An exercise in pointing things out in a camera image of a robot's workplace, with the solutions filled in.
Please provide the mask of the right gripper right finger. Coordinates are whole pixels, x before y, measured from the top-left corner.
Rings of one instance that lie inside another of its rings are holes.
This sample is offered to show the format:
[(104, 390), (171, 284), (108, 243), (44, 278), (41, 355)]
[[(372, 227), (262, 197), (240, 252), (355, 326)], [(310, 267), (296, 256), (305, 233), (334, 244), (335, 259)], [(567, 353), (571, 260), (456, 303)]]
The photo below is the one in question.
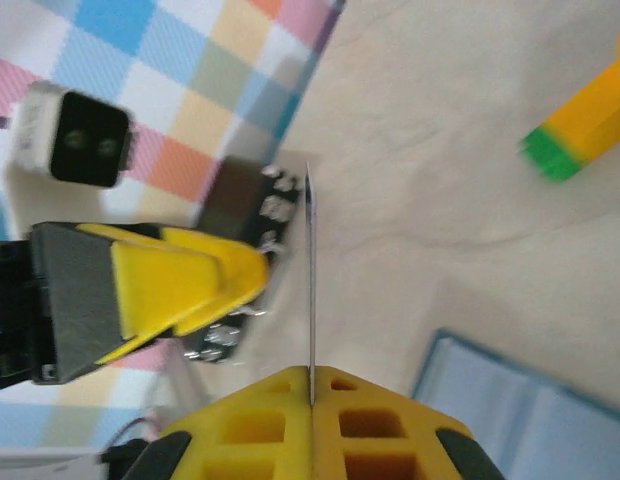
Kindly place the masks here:
[(315, 479), (502, 479), (462, 422), (334, 367), (315, 370)]

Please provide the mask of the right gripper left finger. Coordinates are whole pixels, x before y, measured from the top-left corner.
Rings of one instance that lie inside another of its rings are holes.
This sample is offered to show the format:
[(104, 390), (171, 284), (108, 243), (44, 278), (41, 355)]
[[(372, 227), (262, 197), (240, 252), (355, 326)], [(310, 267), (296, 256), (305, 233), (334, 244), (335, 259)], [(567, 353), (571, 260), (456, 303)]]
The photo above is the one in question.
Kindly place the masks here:
[(308, 371), (289, 367), (165, 428), (127, 479), (308, 479)]

